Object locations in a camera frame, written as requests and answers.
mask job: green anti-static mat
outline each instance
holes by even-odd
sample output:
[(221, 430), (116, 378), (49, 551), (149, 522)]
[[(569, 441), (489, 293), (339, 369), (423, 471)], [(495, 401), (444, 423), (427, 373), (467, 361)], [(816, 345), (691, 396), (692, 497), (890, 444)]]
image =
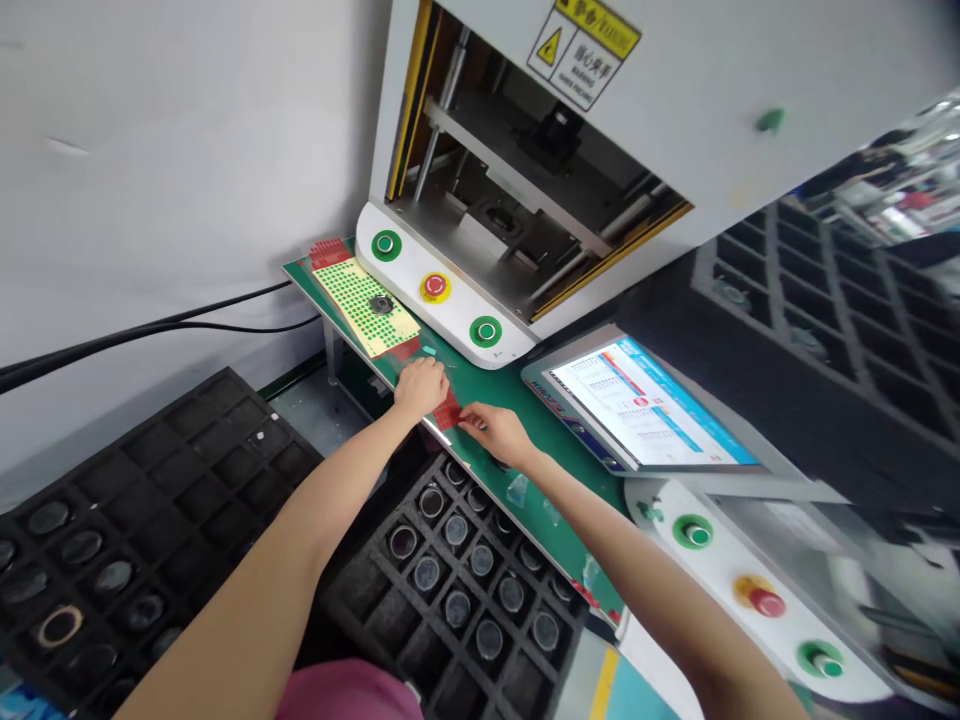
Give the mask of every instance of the green anti-static mat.
[[(345, 244), (353, 252), (353, 240), (347, 240)], [(314, 276), (310, 258), (294, 260), (284, 265), (283, 269), (320, 311), (356, 342), (356, 335), (350, 325)], [(430, 355), (432, 353), (429, 350), (432, 350), (437, 360), (446, 366), (451, 388), (461, 406), (480, 401), (512, 409), (523, 421), (537, 447), (552, 455), (568, 472), (621, 513), (627, 514), (621, 490), (622, 481), (610, 475), (523, 383), (520, 379), (523, 359), (499, 370), (481, 370), (468, 362), (428, 325), (420, 322), (414, 313), (411, 312), (410, 315), (421, 326), (419, 338), (422, 349), (418, 350), (413, 358)], [(372, 363), (390, 385), (396, 385), (400, 370), (405, 364), (397, 355), (389, 352), (374, 358)], [(590, 561), (583, 542), (566, 521), (560, 519), (556, 510), (546, 503), (536, 486), (528, 483), (522, 494), (514, 487), (514, 491), (510, 493), (511, 499), (508, 499), (507, 489), (518, 474), (515, 470), (501, 472), (493, 464), (490, 455), (473, 438), (455, 426), (445, 430), (443, 435), (450, 442), (451, 451), (469, 466), (490, 494), (509, 511), (513, 520), (537, 540), (567, 575), (583, 585), (584, 570), (588, 570), (588, 575), (593, 577), (587, 584), (594, 601), (599, 604), (599, 609), (607, 617), (612, 615), (613, 618), (619, 618), (624, 607), (620, 596), (607, 577), (602, 572), (597, 572), (596, 563)]]

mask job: black cable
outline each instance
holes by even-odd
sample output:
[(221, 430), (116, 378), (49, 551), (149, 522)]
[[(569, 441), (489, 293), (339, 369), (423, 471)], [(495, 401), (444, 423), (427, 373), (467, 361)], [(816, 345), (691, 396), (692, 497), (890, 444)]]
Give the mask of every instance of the black cable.
[[(213, 312), (214, 310), (220, 310), (221, 308), (230, 307), (231, 305), (236, 305), (237, 303), (242, 303), (247, 300), (253, 300), (253, 298), (260, 297), (261, 295), (266, 295), (267, 293), (272, 293), (281, 288), (285, 288), (287, 285), (290, 285), (290, 280), (286, 280), (282, 283), (277, 283), (276, 285), (271, 285), (268, 288), (263, 288), (262, 290), (255, 290), (252, 293), (247, 293), (246, 295), (238, 295), (235, 298), (230, 298), (229, 300), (221, 300), (220, 302), (213, 303), (212, 305), (204, 305), (203, 307), (196, 308), (195, 310), (187, 310), (186, 312), (177, 313), (176, 315), (170, 315), (169, 317), (160, 318), (159, 320), (154, 320), (153, 322), (144, 323), (143, 325), (137, 325), (136, 327), (130, 328), (130, 330), (137, 330), (143, 327), (149, 327), (151, 325), (164, 325), (166, 323), (180, 322), (181, 320), (189, 320), (190, 318), (196, 317), (197, 315), (204, 315), (208, 312)], [(32, 365), (35, 362), (40, 362), (41, 360), (49, 360), (56, 357), (60, 353), (71, 352), (73, 350), (78, 350), (80, 348), (86, 347), (87, 345), (99, 343), (105, 338), (114, 337), (118, 333), (113, 335), (105, 335), (102, 338), (97, 338), (95, 340), (89, 340), (85, 343), (80, 343), (78, 345), (73, 345), (68, 348), (63, 348), (62, 350), (56, 350), (52, 353), (47, 353), (46, 355), (38, 355), (35, 358), (30, 358), (29, 360), (21, 360), (20, 362), (13, 363), (12, 365), (7, 365), (6, 367), (0, 368), (0, 378), (5, 377), (11, 372), (25, 368), (28, 365)]]
[(246, 328), (238, 327), (236, 325), (220, 325), (218, 323), (204, 322), (171, 322), (163, 324), (150, 323), (147, 325), (140, 325), (135, 328), (130, 328), (129, 330), (123, 330), (121, 332), (114, 333), (113, 335), (107, 335), (106, 337), (99, 338), (98, 340), (92, 340), (88, 343), (84, 343), (83, 345), (78, 345), (66, 350), (61, 350), (57, 353), (52, 353), (51, 356), (39, 358), (28, 364), (26, 367), (6, 373), (0, 377), (0, 395), (10, 392), (21, 385), (25, 385), (28, 382), (52, 373), (54, 370), (59, 370), (62, 367), (66, 367), (71, 363), (75, 363), (78, 360), (82, 360), (83, 358), (89, 357), (95, 353), (116, 347), (117, 345), (128, 343), (132, 340), (138, 340), (140, 338), (149, 337), (150, 335), (156, 335), (162, 332), (183, 329), (207, 329), (229, 330), (232, 332), (256, 334), (280, 333), (287, 332), (288, 330), (296, 330), (297, 328), (301, 328), (319, 318), (319, 315), (314, 315), (313, 317), (308, 318), (303, 322), (299, 322), (296, 325), (288, 325), (287, 327), (282, 328)]

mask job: screen display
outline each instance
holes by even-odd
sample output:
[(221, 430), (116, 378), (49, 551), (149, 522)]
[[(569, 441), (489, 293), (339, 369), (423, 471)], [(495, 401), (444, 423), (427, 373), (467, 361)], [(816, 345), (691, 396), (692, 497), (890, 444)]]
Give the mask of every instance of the screen display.
[(630, 338), (550, 375), (640, 465), (758, 464)]

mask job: hand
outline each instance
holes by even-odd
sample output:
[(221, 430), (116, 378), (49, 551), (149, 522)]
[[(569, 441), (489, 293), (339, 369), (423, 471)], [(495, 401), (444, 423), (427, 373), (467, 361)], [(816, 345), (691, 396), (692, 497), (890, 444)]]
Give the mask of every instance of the hand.
[(400, 372), (393, 407), (403, 413), (411, 425), (416, 425), (446, 399), (449, 389), (443, 363), (432, 357), (417, 358)]
[(540, 451), (513, 410), (470, 403), (460, 411), (459, 427), (498, 460), (525, 473)]

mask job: workbench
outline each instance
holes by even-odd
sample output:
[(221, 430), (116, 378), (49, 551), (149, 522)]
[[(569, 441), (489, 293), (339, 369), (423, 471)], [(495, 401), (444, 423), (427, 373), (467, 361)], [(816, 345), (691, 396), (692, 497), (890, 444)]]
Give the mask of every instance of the workbench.
[[(344, 245), (353, 252), (352, 238), (344, 241)], [(607, 503), (627, 515), (621, 481), (610, 475), (596, 458), (574, 440), (570, 432), (524, 384), (520, 378), (522, 360), (499, 370), (481, 370), (468, 362), (419, 318), (419, 343), (371, 359), (358, 344), (336, 303), (317, 281), (310, 257), (289, 262), (283, 269), (323, 316), (330, 382), (337, 382), (342, 343), (349, 345), (363, 358), (390, 389), (396, 386), (400, 371), (407, 362), (417, 357), (432, 355), (446, 367), (451, 390), (460, 407), (480, 401), (510, 408), (517, 413), (537, 447), (550, 454), (570, 474)], [(516, 523), (552, 564), (572, 581), (574, 587), (587, 594), (594, 608), (612, 625), (618, 625), (624, 613), (623, 601), (606, 575), (593, 562), (573, 529), (532, 482), (527, 483), (522, 494), (515, 489), (508, 499), (508, 487), (519, 473), (513, 469), (500, 470), (490, 454), (455, 424), (441, 429), (450, 424), (451, 420), (449, 415), (442, 416), (444, 412), (445, 409), (441, 406), (436, 414), (423, 419), (427, 430), (446, 447), (469, 477), (486, 490), (493, 502)]]

